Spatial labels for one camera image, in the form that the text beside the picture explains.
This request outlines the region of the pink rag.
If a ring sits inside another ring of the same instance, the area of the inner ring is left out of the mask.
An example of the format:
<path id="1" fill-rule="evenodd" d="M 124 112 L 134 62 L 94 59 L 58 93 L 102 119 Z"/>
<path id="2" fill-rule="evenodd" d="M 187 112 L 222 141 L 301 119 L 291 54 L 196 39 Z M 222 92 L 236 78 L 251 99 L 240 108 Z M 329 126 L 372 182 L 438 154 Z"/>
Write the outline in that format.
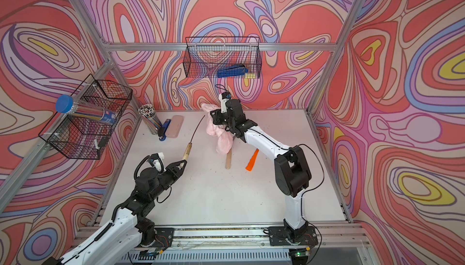
<path id="1" fill-rule="evenodd" d="M 213 118 L 210 114 L 211 111 L 220 109 L 220 107 L 214 104 L 202 103 L 201 109 L 207 113 L 207 134 L 218 138 L 216 146 L 217 153 L 226 155 L 233 146 L 233 135 L 225 130 L 224 125 L 214 125 Z"/>

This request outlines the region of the wooden handled sickle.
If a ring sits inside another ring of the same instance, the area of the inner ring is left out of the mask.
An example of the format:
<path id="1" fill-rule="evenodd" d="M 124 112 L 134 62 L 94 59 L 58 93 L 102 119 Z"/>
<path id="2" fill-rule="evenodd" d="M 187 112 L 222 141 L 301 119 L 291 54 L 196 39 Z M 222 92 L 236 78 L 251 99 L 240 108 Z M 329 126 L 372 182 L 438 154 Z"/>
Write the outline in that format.
<path id="1" fill-rule="evenodd" d="M 233 149 L 231 148 L 231 149 L 228 151 L 228 153 L 226 154 L 226 162 L 225 162 L 225 168 L 226 168 L 226 169 L 231 169 L 232 151 L 233 151 Z"/>
<path id="2" fill-rule="evenodd" d="M 190 156 L 190 152 L 191 152 L 191 149 L 192 149 L 192 146 L 193 146 L 193 139 L 196 135 L 196 132 L 200 126 L 200 124 L 202 123 L 203 119 L 205 118 L 205 116 L 203 116 L 201 118 L 201 120 L 199 121 L 199 123 L 197 124 L 196 126 L 196 129 L 194 130 L 194 133 L 192 134 L 192 137 L 191 137 L 191 140 L 189 141 L 188 145 L 186 146 L 186 149 L 185 149 L 185 152 L 183 154 L 183 157 L 182 157 L 182 163 L 179 165 L 179 168 L 180 169 L 184 169 L 186 167 L 186 164 L 187 164 L 187 161 L 188 161 L 188 158 Z"/>

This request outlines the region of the orange handled sickle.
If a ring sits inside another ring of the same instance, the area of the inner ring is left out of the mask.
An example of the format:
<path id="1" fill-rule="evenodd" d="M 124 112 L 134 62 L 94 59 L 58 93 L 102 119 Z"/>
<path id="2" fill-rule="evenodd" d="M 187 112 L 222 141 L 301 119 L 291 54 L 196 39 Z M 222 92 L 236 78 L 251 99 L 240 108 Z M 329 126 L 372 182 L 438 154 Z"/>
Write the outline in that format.
<path id="1" fill-rule="evenodd" d="M 247 166 L 246 166 L 246 168 L 245 168 L 247 171 L 250 172 L 250 171 L 253 170 L 254 165 L 255 165 L 255 163 L 256 163 L 256 159 L 257 159 L 258 154 L 259 154 L 259 150 L 256 149 L 256 150 L 254 151 L 253 156 L 250 158 L 250 160 L 249 160 L 249 162 L 248 162 L 248 164 L 247 164 Z"/>

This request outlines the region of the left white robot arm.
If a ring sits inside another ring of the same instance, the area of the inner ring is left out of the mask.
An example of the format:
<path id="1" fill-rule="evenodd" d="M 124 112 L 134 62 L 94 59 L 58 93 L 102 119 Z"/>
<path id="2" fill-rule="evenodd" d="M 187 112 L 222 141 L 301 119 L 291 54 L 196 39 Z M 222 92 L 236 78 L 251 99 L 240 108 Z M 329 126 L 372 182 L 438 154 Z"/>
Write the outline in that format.
<path id="1" fill-rule="evenodd" d="M 123 203 L 117 205 L 111 219 L 80 245 L 62 257 L 50 257 L 45 265 L 114 265 L 138 246 L 150 247 L 156 243 L 161 249 L 169 248 L 156 231 L 155 223 L 147 218 L 158 197 L 180 179 L 187 161 L 169 164 L 163 172 L 146 168 L 139 172 L 135 187 Z"/>

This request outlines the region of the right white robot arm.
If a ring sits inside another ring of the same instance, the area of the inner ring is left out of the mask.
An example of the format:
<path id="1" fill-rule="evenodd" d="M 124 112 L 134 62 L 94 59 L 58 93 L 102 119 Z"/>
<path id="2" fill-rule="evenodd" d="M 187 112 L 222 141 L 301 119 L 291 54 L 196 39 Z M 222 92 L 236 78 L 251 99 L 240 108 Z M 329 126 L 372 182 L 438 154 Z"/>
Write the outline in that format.
<path id="1" fill-rule="evenodd" d="M 306 228 L 303 216 L 303 193 L 312 178 L 304 151 L 288 146 L 268 135 L 256 122 L 248 119 L 238 99 L 226 99 L 221 108 L 211 111 L 213 124 L 264 153 L 274 161 L 276 185 L 287 197 L 284 225 L 292 231 Z"/>

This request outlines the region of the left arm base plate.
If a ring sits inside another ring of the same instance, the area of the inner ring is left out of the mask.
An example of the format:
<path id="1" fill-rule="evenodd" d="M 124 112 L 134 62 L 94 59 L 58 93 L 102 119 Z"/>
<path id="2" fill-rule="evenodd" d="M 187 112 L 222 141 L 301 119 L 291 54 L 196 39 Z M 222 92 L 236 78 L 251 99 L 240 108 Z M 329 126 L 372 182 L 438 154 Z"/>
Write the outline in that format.
<path id="1" fill-rule="evenodd" d="M 167 249 L 172 246 L 174 238 L 173 227 L 155 227 L 145 231 L 137 230 L 136 238 L 140 238 L 136 242 L 135 248 L 160 248 Z"/>

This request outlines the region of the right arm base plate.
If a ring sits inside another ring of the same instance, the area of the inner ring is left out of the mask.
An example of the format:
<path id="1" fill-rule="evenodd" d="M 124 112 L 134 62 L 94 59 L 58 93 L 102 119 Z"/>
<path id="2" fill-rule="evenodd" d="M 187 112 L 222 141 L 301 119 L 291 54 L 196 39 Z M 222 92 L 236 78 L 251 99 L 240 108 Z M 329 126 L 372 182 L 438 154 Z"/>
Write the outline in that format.
<path id="1" fill-rule="evenodd" d="M 316 229 L 305 225 L 294 230 L 291 227 L 271 226 L 264 230 L 271 246 L 306 246 L 313 248 L 319 244 Z"/>

